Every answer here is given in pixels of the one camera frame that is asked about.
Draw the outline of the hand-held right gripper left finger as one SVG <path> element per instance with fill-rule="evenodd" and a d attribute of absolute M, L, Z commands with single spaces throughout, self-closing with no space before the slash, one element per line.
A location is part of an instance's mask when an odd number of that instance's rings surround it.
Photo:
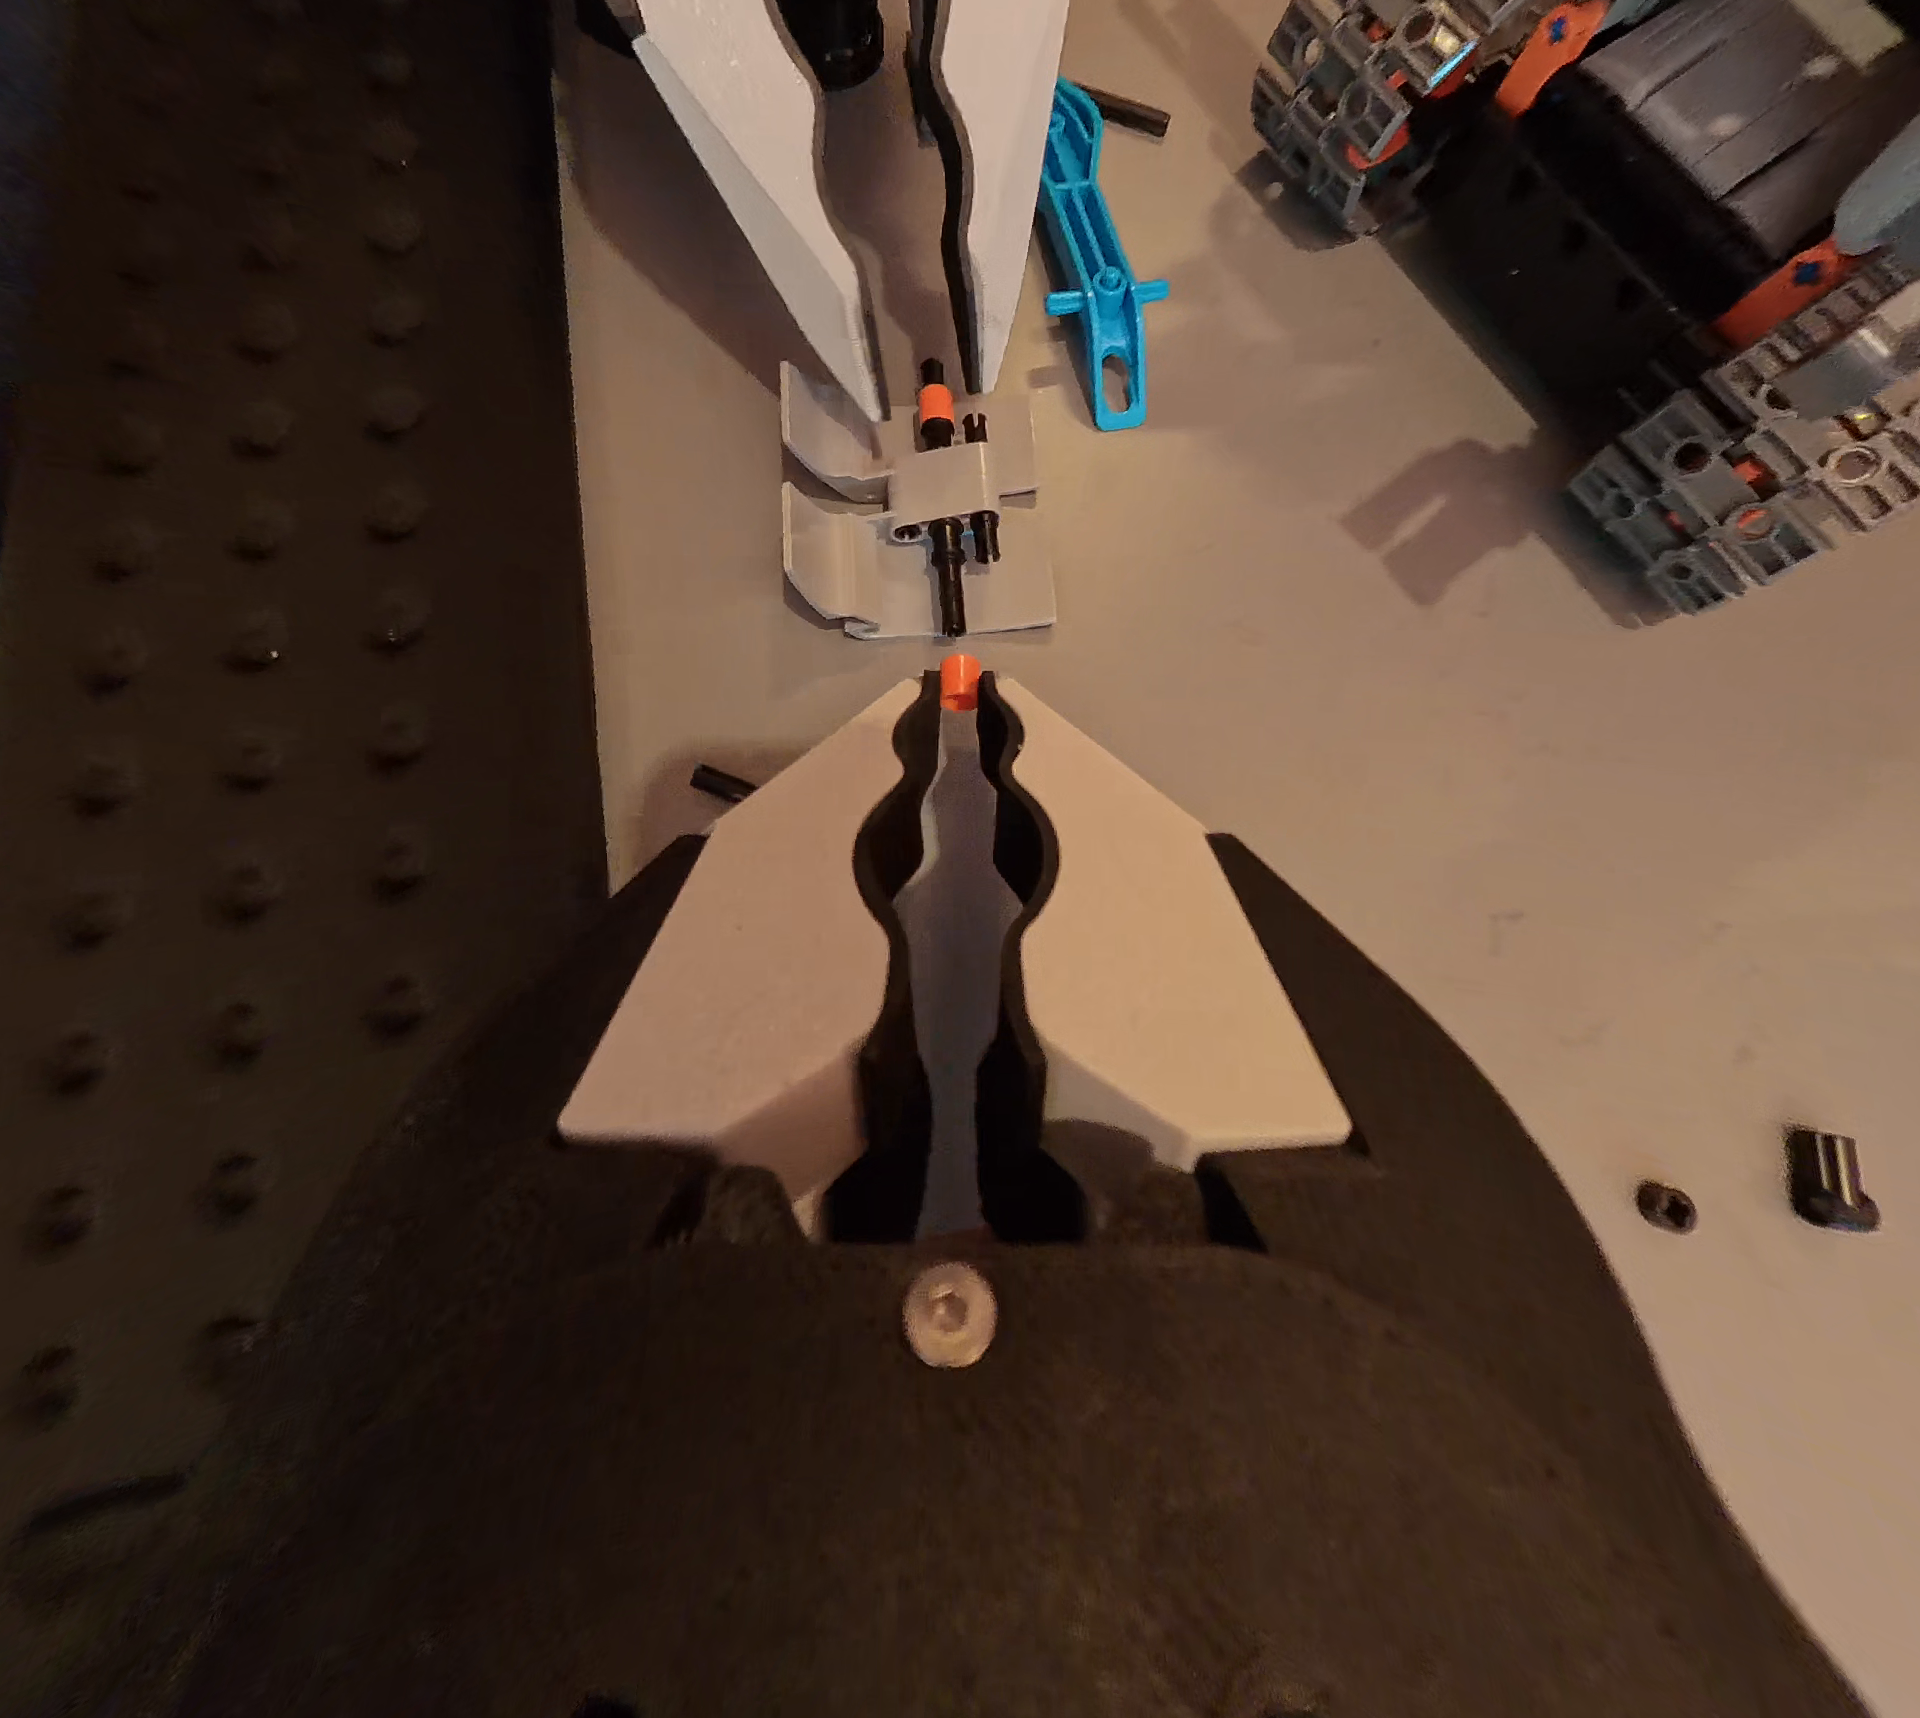
<path fill-rule="evenodd" d="M 557 1130 L 773 1174 L 850 1241 L 918 1236 L 931 1091 L 899 896 L 925 857 L 941 676 L 904 682 L 698 848 Z"/>

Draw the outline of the blue plastic separator tool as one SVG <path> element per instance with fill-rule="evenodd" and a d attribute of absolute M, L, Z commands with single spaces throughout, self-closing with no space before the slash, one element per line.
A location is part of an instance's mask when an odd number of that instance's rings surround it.
<path fill-rule="evenodd" d="M 1057 79 L 1040 176 L 1038 223 L 1054 271 L 1046 306 L 1078 336 L 1094 423 L 1136 430 L 1145 418 L 1143 310 L 1163 280 L 1137 279 L 1100 184 L 1105 121 L 1080 85 Z"/>

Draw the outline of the grey orange toy tracked robot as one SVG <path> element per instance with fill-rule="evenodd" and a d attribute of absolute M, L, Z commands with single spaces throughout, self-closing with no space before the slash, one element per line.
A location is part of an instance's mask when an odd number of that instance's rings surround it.
<path fill-rule="evenodd" d="M 1916 0 L 1290 0 L 1252 121 L 1414 225 L 1673 617 L 1916 508 Z"/>

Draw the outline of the black spoked wheel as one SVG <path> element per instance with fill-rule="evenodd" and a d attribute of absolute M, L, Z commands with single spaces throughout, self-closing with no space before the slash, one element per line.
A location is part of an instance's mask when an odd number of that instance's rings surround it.
<path fill-rule="evenodd" d="M 778 0 L 784 24 L 823 92 L 871 80 L 883 60 L 880 0 Z"/>

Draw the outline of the grey panel hinge assembly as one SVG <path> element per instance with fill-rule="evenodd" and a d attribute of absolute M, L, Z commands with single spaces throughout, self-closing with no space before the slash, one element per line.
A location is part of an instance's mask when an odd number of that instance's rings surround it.
<path fill-rule="evenodd" d="M 781 488 L 784 575 L 853 640 L 941 637 L 929 521 L 954 508 L 971 512 L 965 635 L 1057 622 L 1036 398 L 964 398 L 958 427 L 945 458 L 921 457 L 915 414 L 875 425 L 840 384 L 781 365 L 781 443 L 801 474 Z"/>

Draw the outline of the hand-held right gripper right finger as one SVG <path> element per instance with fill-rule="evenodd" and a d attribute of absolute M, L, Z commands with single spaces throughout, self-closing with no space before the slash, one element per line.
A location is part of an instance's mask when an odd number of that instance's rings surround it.
<path fill-rule="evenodd" d="M 1207 829 L 1017 682 L 980 677 L 976 734 L 1014 902 L 973 1107 L 996 1236 L 1081 1241 L 1150 1178 L 1347 1145 Z"/>

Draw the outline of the black block connector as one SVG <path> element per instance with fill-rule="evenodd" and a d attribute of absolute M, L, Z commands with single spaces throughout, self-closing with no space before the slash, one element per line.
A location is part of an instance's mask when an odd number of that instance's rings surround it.
<path fill-rule="evenodd" d="M 1853 1135 L 1789 1126 L 1784 1149 L 1797 1218 L 1837 1231 L 1872 1233 L 1883 1227 L 1881 1208 L 1863 1182 L 1860 1148 Z"/>

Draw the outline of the black dimpled pad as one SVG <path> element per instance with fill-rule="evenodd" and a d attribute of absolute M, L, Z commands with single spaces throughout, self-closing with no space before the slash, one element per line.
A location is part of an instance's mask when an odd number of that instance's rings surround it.
<path fill-rule="evenodd" d="M 550 0 L 79 0 L 4 543 L 4 1561 L 138 1538 L 605 888 Z"/>

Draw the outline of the black axle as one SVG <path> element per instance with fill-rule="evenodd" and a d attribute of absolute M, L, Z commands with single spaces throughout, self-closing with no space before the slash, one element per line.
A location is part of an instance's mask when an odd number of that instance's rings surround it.
<path fill-rule="evenodd" d="M 921 362 L 921 384 L 924 381 L 941 381 L 947 384 L 944 360 L 928 357 Z M 918 448 L 921 457 L 945 458 L 958 441 L 960 427 L 951 433 L 945 427 L 918 428 Z M 940 599 L 940 635 L 947 641 L 960 641 L 967 632 L 964 568 L 967 559 L 969 521 L 971 512 L 965 508 L 944 511 L 929 521 L 931 568 L 938 579 Z"/>

